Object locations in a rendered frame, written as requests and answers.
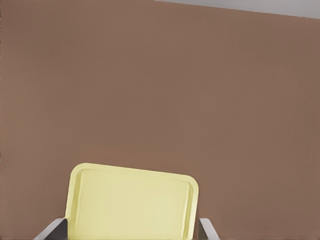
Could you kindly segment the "pale yellow rectangular tray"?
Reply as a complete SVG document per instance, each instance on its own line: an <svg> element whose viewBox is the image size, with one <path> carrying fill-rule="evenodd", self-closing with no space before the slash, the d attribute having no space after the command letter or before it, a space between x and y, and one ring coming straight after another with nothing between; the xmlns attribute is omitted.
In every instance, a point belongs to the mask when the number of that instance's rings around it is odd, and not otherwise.
<svg viewBox="0 0 320 240"><path fill-rule="evenodd" d="M81 163L70 173L68 240L191 240L199 186L184 174Z"/></svg>

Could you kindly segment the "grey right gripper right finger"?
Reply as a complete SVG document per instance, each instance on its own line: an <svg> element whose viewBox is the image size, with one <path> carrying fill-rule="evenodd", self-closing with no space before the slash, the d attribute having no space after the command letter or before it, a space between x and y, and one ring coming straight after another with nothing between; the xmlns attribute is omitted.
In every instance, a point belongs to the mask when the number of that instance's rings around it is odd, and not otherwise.
<svg viewBox="0 0 320 240"><path fill-rule="evenodd" d="M208 218L198 219L198 240L219 240L219 236Z"/></svg>

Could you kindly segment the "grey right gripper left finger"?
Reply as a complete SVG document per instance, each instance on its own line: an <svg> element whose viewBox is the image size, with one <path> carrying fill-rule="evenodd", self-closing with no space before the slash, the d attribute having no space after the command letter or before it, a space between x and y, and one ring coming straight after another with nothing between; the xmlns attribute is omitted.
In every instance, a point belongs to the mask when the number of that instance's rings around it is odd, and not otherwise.
<svg viewBox="0 0 320 240"><path fill-rule="evenodd" d="M68 240L68 220L55 219L33 240Z"/></svg>

